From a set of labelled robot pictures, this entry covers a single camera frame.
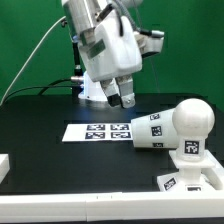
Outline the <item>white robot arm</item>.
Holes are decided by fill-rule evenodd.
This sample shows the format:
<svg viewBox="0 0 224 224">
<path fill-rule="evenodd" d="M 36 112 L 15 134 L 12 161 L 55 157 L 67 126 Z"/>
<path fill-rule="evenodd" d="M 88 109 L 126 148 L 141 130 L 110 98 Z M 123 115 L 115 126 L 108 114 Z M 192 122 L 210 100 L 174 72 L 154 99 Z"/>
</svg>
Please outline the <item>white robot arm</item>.
<svg viewBox="0 0 224 224">
<path fill-rule="evenodd" d="M 142 69 L 142 57 L 120 2 L 61 0 L 61 4 L 90 79 L 100 83 L 110 106 L 133 107 L 132 74 Z"/>
</svg>

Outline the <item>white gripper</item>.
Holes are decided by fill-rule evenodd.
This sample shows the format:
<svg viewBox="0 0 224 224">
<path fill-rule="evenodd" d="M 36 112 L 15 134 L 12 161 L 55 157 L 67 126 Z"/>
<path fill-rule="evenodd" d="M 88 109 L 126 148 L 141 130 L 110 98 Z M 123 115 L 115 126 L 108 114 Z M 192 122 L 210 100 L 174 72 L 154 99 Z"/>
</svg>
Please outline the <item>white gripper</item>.
<svg viewBox="0 0 224 224">
<path fill-rule="evenodd" d="M 121 17 L 121 22 L 123 35 L 119 32 L 118 19 L 109 14 L 95 28 L 95 42 L 87 46 L 79 44 L 79 52 L 91 80 L 101 81 L 109 105 L 118 106 L 121 98 L 122 107 L 131 108 L 135 105 L 135 94 L 129 74 L 142 69 L 142 57 L 131 23 L 125 16 Z M 113 78 L 116 78 L 120 97 Z"/>
</svg>

